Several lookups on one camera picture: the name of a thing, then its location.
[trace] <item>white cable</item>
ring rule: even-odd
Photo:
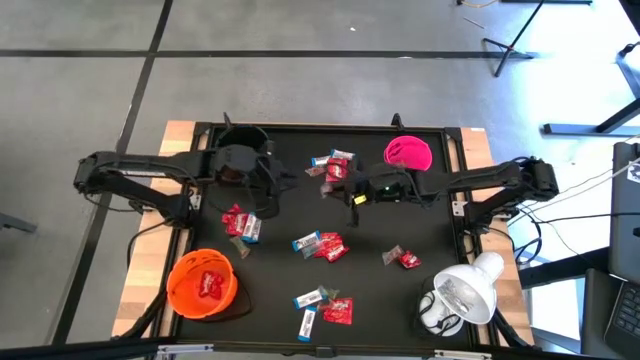
[[[616,171],[615,173],[613,173],[613,175],[609,176],[608,178],[606,178],[606,179],[604,179],[604,180],[602,180],[602,181],[600,181],[600,182],[596,183],[595,185],[589,186],[588,188],[586,188],[586,189],[584,189],[584,190],[582,190],[582,191],[579,191],[579,192],[577,192],[577,193],[575,193],[575,194],[573,194],[573,195],[571,195],[571,196],[567,196],[567,197],[565,197],[565,198],[562,198],[562,199],[560,199],[560,200],[558,200],[558,201],[555,201],[555,202],[552,202],[552,203],[549,203],[549,204],[545,204],[545,205],[543,205],[543,206],[541,206],[541,207],[539,207],[539,208],[535,208],[535,209],[533,209],[533,211],[542,210],[542,209],[547,208],[547,207],[549,207],[549,206],[551,206],[551,205],[555,205],[555,204],[561,203],[561,202],[563,202],[563,201],[565,201],[565,200],[569,200],[569,199],[571,199],[571,198],[574,198],[574,197],[576,197],[576,196],[578,196],[578,195],[584,194],[585,192],[587,192],[587,191],[589,191],[589,190],[591,190],[591,189],[595,188],[596,186],[601,185],[601,184],[604,184],[605,182],[607,182],[607,181],[609,181],[609,180],[613,179],[614,177],[616,177],[616,176],[618,176],[618,175],[620,175],[620,174],[622,174],[622,173],[626,172],[626,171],[627,171],[627,169],[628,169],[629,167],[631,167],[631,165],[635,165],[635,164],[637,164],[637,163],[639,163],[639,162],[640,162],[640,157],[639,157],[639,158],[637,158],[637,159],[635,159],[635,160],[633,160],[632,162],[630,162],[627,166],[623,167],[622,169],[620,169],[620,170]]]

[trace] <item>snack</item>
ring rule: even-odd
[[[231,221],[233,221],[236,216],[240,213],[242,213],[242,208],[240,207],[240,205],[238,204],[233,204],[233,206],[231,207],[231,209],[229,209],[229,211],[227,211],[226,213],[222,214],[222,223],[223,224],[228,224]]]
[[[327,166],[327,175],[325,177],[326,182],[338,182],[347,177],[347,159],[329,159],[329,165]]]
[[[356,157],[356,154],[333,149],[331,150],[331,157],[335,159],[353,160]]]
[[[317,167],[317,166],[325,166],[327,165],[327,162],[329,161],[329,159],[331,158],[331,156],[321,156],[318,158],[311,158],[311,166],[313,167]]]
[[[325,257],[330,249],[342,245],[342,237],[338,233],[322,233],[320,239],[320,250],[313,254],[317,258]]]
[[[382,261],[384,262],[384,265],[387,266],[391,264],[391,262],[400,257],[403,252],[404,251],[402,250],[400,245],[396,245],[393,249],[382,253]]]
[[[239,236],[234,236],[231,239],[229,239],[229,241],[231,241],[233,245],[236,246],[236,248],[238,249],[238,252],[240,253],[241,259],[244,259],[247,256],[249,256],[251,249],[249,249],[249,247],[247,247],[247,245],[244,244],[244,242]]]
[[[233,218],[231,222],[227,224],[226,232],[229,235],[242,236],[245,225],[247,224],[247,218],[249,214],[238,214]]]
[[[325,321],[351,325],[353,323],[353,299],[336,299],[325,308],[322,317]]]
[[[244,230],[242,231],[242,240],[248,243],[257,243],[261,225],[262,220],[258,219],[254,213],[249,214]]]
[[[422,261],[417,256],[413,255],[411,251],[407,251],[400,257],[400,262],[407,269],[412,269],[422,264]]]
[[[215,271],[205,271],[200,278],[200,284],[198,286],[198,296],[205,297],[211,296],[216,300],[220,300],[222,297],[222,288],[220,285],[224,283],[222,275]]]
[[[325,297],[322,296],[320,290],[315,289],[310,293],[298,296],[297,298],[293,299],[293,304],[296,306],[296,309],[300,309],[323,299],[325,299]]]
[[[309,176],[314,177],[314,176],[318,176],[318,175],[321,175],[321,174],[324,174],[325,172],[327,172],[327,168],[322,167],[322,166],[315,166],[315,167],[312,167],[312,168],[308,168],[304,172],[309,174]]]
[[[325,257],[329,262],[334,262],[342,257],[342,255],[346,254],[349,251],[349,248],[344,245],[338,245],[333,249],[330,249]]]
[[[298,240],[293,240],[291,244],[293,245],[293,251],[300,251],[305,246],[309,246],[313,243],[320,241],[320,231],[316,230],[311,234],[302,237]]]
[[[316,318],[317,312],[318,309],[313,306],[309,306],[304,310],[302,325],[300,325],[300,332],[298,333],[298,340],[304,342],[311,341],[311,328],[313,327],[313,320]]]

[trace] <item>pink cup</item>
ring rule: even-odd
[[[401,165],[408,169],[427,171],[433,161],[431,149],[415,136],[399,136],[384,150],[384,161],[389,165]]]

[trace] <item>red candy wrapper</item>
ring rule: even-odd
[[[326,182],[337,182],[346,179],[347,177],[347,164],[349,160],[347,159],[329,159],[329,164],[327,165],[327,176],[325,177]]]
[[[342,257],[349,251],[349,248],[344,245],[338,245],[334,248],[328,249],[325,257],[329,262],[334,262]]]
[[[351,325],[353,322],[353,299],[336,299],[325,308],[322,318],[325,321]]]
[[[226,213],[224,213],[222,215],[222,223],[223,224],[229,224],[230,222],[232,222],[236,216],[240,213],[243,213],[244,211],[242,211],[242,208],[240,207],[240,205],[238,204],[233,204],[233,206],[231,207],[231,209],[229,209],[229,211],[227,211]]]
[[[338,233],[322,233],[320,236],[321,248],[313,257],[326,257],[328,250],[342,245],[342,237]]]
[[[215,271],[205,271],[200,278],[200,284],[198,287],[198,296],[205,297],[211,296],[216,300],[222,298],[222,288],[220,285],[224,283],[222,275]]]
[[[227,234],[233,236],[242,236],[244,227],[247,224],[247,218],[249,214],[238,214],[235,218],[227,224]]]
[[[417,256],[413,255],[411,251],[405,252],[404,255],[400,257],[400,262],[407,269],[412,269],[422,264],[422,261],[420,261]]]

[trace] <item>white lamp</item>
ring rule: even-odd
[[[422,324],[434,334],[451,336],[462,328],[464,321],[488,323],[496,310],[493,283],[502,270],[502,256],[486,252],[472,265],[454,265],[440,271],[433,279],[435,290],[426,293],[420,301]]]

